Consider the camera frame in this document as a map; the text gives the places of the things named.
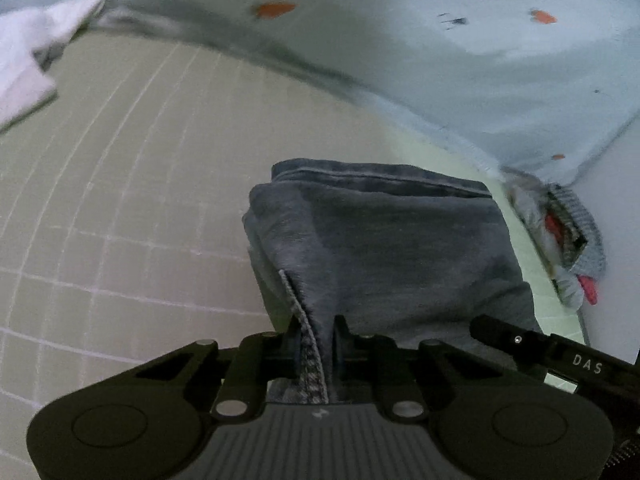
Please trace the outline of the blue denim jeans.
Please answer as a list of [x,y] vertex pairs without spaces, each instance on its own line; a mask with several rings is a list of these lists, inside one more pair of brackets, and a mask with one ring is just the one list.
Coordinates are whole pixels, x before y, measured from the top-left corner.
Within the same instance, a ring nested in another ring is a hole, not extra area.
[[333,322],[401,348],[424,339],[512,367],[473,339],[477,315],[538,330],[502,212],[483,183],[408,165],[296,158],[256,185],[243,226],[271,321],[302,326],[302,368],[277,380],[276,402],[343,400]]

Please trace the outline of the red garment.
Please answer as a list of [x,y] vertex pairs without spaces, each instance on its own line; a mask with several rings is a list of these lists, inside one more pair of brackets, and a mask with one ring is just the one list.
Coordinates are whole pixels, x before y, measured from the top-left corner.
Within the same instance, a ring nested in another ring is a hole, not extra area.
[[[568,248],[565,240],[565,235],[568,233],[567,227],[552,212],[546,213],[544,227],[554,237],[560,250],[560,260],[563,260]],[[567,268],[561,268],[553,271],[553,281],[562,303],[570,310],[577,311],[584,304],[594,306],[598,303],[597,283],[590,276],[575,274]]]

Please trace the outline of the grey striped garment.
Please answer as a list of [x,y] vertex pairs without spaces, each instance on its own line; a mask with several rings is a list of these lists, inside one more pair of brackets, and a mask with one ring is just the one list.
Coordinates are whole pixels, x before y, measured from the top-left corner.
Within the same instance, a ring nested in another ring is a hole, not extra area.
[[603,240],[592,214],[570,189],[558,184],[547,186],[546,211],[555,214],[568,233],[564,268],[575,274],[600,280],[605,274],[606,258]]

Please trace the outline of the green grid bed sheet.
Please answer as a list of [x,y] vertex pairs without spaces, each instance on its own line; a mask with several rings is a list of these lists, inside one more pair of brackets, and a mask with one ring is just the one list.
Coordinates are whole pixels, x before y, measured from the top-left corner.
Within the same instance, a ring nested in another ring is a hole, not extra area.
[[411,165],[486,184],[542,330],[577,342],[502,186],[373,110],[195,44],[86,32],[58,94],[1,136],[1,474],[49,402],[199,339],[270,330],[243,228],[291,158]]

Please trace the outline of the light blue carrot-print quilt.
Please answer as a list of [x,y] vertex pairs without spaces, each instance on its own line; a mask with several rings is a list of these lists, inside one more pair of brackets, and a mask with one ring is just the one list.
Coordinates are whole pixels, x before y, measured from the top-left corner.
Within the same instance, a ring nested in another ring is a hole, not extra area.
[[639,113],[639,0],[106,0],[102,22],[288,66],[548,181]]

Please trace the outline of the white cloth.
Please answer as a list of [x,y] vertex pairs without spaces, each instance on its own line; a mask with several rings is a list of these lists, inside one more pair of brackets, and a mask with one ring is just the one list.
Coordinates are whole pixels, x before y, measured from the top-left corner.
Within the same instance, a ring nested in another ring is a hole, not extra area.
[[1,128],[56,95],[46,66],[60,56],[105,0],[63,0],[1,15]]

